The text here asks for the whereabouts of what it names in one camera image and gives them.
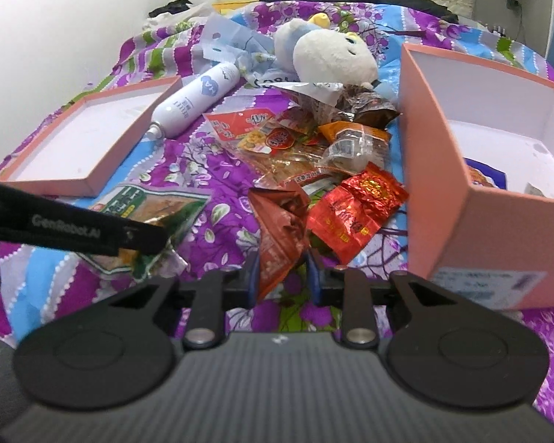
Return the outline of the colourful floral bedspread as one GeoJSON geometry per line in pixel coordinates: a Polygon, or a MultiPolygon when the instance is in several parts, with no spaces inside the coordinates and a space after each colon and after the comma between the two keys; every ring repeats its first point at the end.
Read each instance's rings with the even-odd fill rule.
{"type": "MultiPolygon", "coordinates": [[[[255,3],[238,10],[234,21],[270,35],[294,17],[317,13],[329,16],[341,31],[361,34],[374,53],[383,81],[396,85],[400,49],[411,42],[524,69],[554,81],[554,67],[521,43],[462,24],[395,5],[369,3],[311,3],[281,1],[255,3]]],[[[200,23],[178,23],[148,30],[128,39],[101,90],[161,77],[190,78],[203,69],[200,23]]],[[[162,143],[142,142],[123,162],[115,183],[139,181],[154,187],[207,189],[212,197],[187,233],[179,253],[185,274],[196,279],[216,268],[236,268],[255,249],[260,231],[247,199],[253,172],[227,153],[211,127],[197,120],[182,136],[162,143]]],[[[104,279],[79,256],[27,245],[1,244],[0,269],[0,427],[25,410],[27,401],[14,381],[11,354],[25,333],[130,287],[128,277],[104,279]]],[[[554,421],[554,308],[522,310],[514,314],[547,341],[550,371],[536,399],[536,407],[554,421]]],[[[340,313],[311,303],[301,276],[293,273],[257,307],[231,310],[229,329],[258,332],[337,332],[340,313]]]]}

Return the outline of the green clear snack bag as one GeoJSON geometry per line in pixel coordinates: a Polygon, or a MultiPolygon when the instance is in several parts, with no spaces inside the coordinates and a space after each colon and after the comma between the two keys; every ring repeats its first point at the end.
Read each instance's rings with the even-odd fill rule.
{"type": "Polygon", "coordinates": [[[91,209],[162,227],[169,239],[161,251],[147,255],[122,249],[116,256],[82,254],[91,270],[104,279],[130,276],[137,282],[167,269],[182,270],[186,262],[175,251],[211,199],[209,190],[179,187],[149,187],[127,183],[114,187],[91,209]]]}

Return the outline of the white blue plush duck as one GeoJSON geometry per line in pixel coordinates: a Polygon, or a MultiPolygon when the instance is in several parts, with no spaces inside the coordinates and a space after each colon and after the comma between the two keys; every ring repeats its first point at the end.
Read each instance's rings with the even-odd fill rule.
{"type": "Polygon", "coordinates": [[[326,13],[308,20],[293,18],[274,33],[278,65],[301,82],[372,84],[379,78],[376,59],[353,32],[330,28],[326,13]]]}

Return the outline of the dark brown snack wrapper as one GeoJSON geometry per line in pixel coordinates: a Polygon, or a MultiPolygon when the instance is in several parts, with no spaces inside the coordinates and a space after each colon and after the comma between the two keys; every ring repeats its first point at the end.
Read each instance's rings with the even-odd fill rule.
{"type": "Polygon", "coordinates": [[[348,121],[380,130],[400,115],[390,100],[361,85],[344,85],[335,108],[348,121]]]}

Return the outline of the pink box lid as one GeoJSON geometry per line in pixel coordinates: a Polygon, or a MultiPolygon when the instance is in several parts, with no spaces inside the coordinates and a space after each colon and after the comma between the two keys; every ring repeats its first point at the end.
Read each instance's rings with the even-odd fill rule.
{"type": "Polygon", "coordinates": [[[0,183],[38,195],[94,197],[140,142],[154,109],[182,87],[149,80],[73,103],[0,170],[0,183]]]}

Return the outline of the red orange snack packet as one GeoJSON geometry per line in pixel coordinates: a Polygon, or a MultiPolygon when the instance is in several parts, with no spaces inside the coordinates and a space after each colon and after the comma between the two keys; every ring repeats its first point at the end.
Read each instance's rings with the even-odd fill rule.
{"type": "Polygon", "coordinates": [[[211,125],[216,139],[221,144],[239,142],[248,133],[261,127],[273,117],[274,113],[264,108],[204,114],[204,118],[211,125]]]}

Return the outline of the red tea packet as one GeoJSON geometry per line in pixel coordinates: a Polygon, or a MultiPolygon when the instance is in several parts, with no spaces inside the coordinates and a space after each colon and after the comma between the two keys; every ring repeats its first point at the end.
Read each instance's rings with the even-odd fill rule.
{"type": "Polygon", "coordinates": [[[337,186],[309,210],[307,229],[346,265],[371,241],[380,225],[366,213],[358,198],[337,186]]]}

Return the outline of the blue snack packet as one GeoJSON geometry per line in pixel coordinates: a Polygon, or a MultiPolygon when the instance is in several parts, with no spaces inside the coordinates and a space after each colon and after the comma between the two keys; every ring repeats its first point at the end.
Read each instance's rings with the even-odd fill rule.
{"type": "Polygon", "coordinates": [[[464,162],[473,185],[506,189],[506,174],[504,172],[469,158],[465,158],[464,162]]]}

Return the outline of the white spray bottle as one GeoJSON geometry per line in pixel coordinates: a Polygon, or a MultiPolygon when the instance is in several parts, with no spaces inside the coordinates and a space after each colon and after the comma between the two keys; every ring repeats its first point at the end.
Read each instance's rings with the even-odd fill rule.
{"type": "Polygon", "coordinates": [[[240,71],[233,63],[218,63],[154,109],[145,137],[161,140],[180,136],[239,81],[240,71]]]}

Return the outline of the yellow translucent snack packet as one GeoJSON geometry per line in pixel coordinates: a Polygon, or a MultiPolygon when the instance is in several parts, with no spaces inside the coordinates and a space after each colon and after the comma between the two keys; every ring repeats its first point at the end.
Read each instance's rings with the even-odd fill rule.
{"type": "Polygon", "coordinates": [[[342,174],[323,162],[327,140],[309,111],[289,108],[250,131],[236,146],[239,158],[258,174],[255,185],[300,186],[342,174]]]}

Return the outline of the orange clear snack packet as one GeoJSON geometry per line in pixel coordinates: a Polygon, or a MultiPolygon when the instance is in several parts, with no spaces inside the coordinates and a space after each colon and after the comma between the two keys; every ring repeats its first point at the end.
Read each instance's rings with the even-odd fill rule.
{"type": "Polygon", "coordinates": [[[363,171],[368,163],[386,169],[391,135],[359,123],[336,121],[319,127],[328,142],[319,165],[348,174],[363,171]]]}

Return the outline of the light blue wrapping paper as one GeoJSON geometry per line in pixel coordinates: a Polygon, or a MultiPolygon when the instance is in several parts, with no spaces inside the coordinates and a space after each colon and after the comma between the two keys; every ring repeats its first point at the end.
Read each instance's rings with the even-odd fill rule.
{"type": "Polygon", "coordinates": [[[252,86],[287,80],[287,74],[276,63],[273,38],[230,18],[217,13],[209,16],[200,45],[205,59],[234,64],[252,86]]]}

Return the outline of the pink cardboard box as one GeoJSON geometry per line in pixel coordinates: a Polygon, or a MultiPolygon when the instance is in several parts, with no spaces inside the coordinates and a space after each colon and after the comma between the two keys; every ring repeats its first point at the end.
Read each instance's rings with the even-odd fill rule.
{"type": "Polygon", "coordinates": [[[554,306],[554,82],[405,44],[411,272],[493,309],[554,306]]]}

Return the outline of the shiny red foil packet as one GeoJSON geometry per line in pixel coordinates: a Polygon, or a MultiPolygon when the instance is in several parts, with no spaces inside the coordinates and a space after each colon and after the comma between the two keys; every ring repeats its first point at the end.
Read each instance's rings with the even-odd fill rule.
{"type": "Polygon", "coordinates": [[[360,173],[345,179],[341,186],[359,199],[373,219],[391,217],[408,200],[404,186],[372,162],[360,173]]]}

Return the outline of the brown red snack packet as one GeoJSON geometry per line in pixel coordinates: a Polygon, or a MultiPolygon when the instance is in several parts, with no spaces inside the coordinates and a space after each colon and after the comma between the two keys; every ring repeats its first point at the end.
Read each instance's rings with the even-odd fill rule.
{"type": "Polygon", "coordinates": [[[248,200],[260,228],[258,298],[262,300],[285,279],[309,246],[310,198],[291,181],[277,189],[251,188],[248,200]]]}

